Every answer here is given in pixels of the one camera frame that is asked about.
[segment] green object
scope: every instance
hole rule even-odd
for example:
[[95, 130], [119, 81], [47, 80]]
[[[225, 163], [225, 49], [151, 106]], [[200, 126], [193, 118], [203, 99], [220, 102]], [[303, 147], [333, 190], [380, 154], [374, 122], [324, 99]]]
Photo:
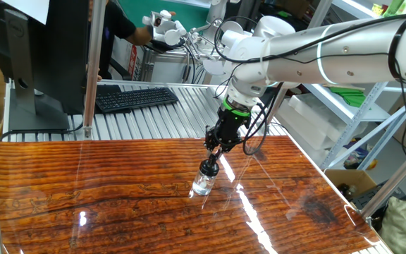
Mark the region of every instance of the green object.
[[162, 0], [118, 0], [127, 17], [138, 28], [143, 27], [142, 18], [150, 16], [152, 11], [161, 12], [162, 10], [175, 11], [175, 20], [179, 20], [184, 28], [189, 31], [192, 28], [199, 28], [206, 25], [206, 18], [209, 9], [190, 6], [187, 4], [173, 3]]
[[384, 18], [395, 16], [395, 13], [399, 10], [404, 0], [393, 0], [389, 5], [386, 12], [383, 14]]
[[360, 107], [366, 96], [360, 90], [341, 88], [341, 87], [330, 87], [330, 91], [340, 95], [344, 101], [352, 107]]
[[280, 16], [282, 16], [283, 18], [287, 18], [287, 17], [288, 17], [288, 13], [285, 12], [285, 11], [280, 11], [278, 14], [279, 14]]
[[228, 105], [228, 103], [226, 102], [226, 99], [223, 100], [223, 105], [227, 110], [233, 112], [234, 114], [237, 114], [238, 116], [249, 116], [250, 115], [250, 113], [233, 110], [233, 108], [230, 105]]

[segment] white box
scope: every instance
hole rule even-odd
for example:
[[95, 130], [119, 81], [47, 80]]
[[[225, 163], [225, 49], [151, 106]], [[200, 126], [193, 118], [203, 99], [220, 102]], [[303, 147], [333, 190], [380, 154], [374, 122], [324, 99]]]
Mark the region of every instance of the white box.
[[[289, 100], [289, 106], [325, 133], [332, 141], [337, 141], [347, 126], [313, 94], [294, 95]], [[366, 122], [360, 123], [353, 136], [363, 133], [366, 127]]]
[[297, 132], [315, 150], [333, 147], [335, 141], [331, 140], [321, 129], [306, 120], [301, 114], [289, 106], [289, 99], [285, 99], [278, 110], [289, 127]]

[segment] keyboard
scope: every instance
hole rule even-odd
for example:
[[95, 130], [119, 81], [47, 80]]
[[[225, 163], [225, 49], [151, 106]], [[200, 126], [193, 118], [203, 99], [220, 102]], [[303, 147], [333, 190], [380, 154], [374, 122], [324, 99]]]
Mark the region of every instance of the keyboard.
[[138, 109], [177, 101], [178, 98], [170, 89], [160, 87], [97, 95], [96, 103], [103, 113], [110, 113], [120, 109]]

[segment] cardboard box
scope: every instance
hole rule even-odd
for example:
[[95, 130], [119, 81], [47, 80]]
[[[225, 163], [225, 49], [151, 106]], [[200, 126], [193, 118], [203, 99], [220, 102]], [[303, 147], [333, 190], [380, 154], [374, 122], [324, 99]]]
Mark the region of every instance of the cardboard box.
[[296, 18], [303, 18], [312, 0], [278, 0], [276, 5], [284, 8]]
[[342, 183], [349, 186], [355, 185], [357, 191], [352, 195], [353, 198], [356, 198], [377, 186], [377, 183], [375, 183], [374, 180], [362, 170], [327, 169], [325, 170], [325, 175], [336, 187]]

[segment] wooden table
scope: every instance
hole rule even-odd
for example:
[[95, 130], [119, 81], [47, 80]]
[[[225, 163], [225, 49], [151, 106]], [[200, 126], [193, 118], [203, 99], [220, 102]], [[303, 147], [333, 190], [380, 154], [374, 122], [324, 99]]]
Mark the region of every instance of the wooden table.
[[222, 156], [207, 197], [191, 191], [204, 155], [198, 139], [0, 143], [4, 246], [28, 254], [383, 245], [288, 137], [268, 137], [253, 157], [241, 146]]

